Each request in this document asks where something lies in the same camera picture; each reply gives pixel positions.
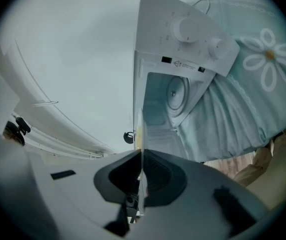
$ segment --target wooden floor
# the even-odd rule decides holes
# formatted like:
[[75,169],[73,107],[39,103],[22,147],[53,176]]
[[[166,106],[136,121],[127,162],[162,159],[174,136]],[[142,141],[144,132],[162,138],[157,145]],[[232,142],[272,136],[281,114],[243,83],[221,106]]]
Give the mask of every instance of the wooden floor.
[[236,156],[229,159],[220,159],[205,162],[204,164],[219,170],[231,179],[247,165],[252,164],[252,160],[255,156],[255,152],[244,154],[242,156]]

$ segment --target power cord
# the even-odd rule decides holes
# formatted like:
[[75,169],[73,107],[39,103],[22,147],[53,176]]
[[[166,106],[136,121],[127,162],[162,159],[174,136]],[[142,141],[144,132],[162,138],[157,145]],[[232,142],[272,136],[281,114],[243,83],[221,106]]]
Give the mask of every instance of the power cord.
[[[192,6],[194,7],[195,5],[197,5],[199,2],[201,2],[201,1],[204,1],[204,0],[198,0],[196,3],[194,3]],[[208,12],[208,10],[209,10],[209,7],[210,7],[210,2],[209,2],[209,0],[205,0],[205,1],[207,1],[207,8],[206,8],[206,10],[205,10],[205,14],[207,14],[207,12]]]

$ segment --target dial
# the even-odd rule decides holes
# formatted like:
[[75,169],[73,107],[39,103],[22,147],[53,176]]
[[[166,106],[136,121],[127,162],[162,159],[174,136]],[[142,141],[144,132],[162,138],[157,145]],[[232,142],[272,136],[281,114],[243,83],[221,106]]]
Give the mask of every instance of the dial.
[[229,49],[226,41],[215,36],[209,41],[208,51],[211,57],[223,59],[229,52]]
[[194,19],[180,16],[171,23],[171,30],[177,40],[183,43],[192,43],[197,40],[197,23]]

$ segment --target white washing machine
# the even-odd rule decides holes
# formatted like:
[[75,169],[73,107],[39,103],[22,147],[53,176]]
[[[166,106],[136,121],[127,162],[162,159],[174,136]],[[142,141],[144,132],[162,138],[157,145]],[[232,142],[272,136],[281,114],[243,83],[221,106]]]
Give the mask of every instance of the white washing machine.
[[226,76],[238,44],[206,14],[179,0],[141,0],[134,54],[134,141],[188,159],[177,127],[215,74]]

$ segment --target white flower pattern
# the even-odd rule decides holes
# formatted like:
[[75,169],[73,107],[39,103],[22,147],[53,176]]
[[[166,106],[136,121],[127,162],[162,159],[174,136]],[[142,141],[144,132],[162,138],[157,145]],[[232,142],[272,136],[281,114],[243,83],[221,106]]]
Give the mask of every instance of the white flower pattern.
[[[263,67],[260,81],[262,88],[266,92],[273,91],[276,86],[276,69],[286,83],[286,74],[282,68],[282,66],[286,67],[286,60],[281,58],[286,57],[286,43],[275,45],[275,35],[268,28],[261,30],[260,40],[251,37],[241,37],[240,41],[249,49],[257,52],[257,54],[249,55],[244,59],[243,67],[248,71]],[[271,81],[269,85],[267,85],[265,81],[268,71],[271,71]]]

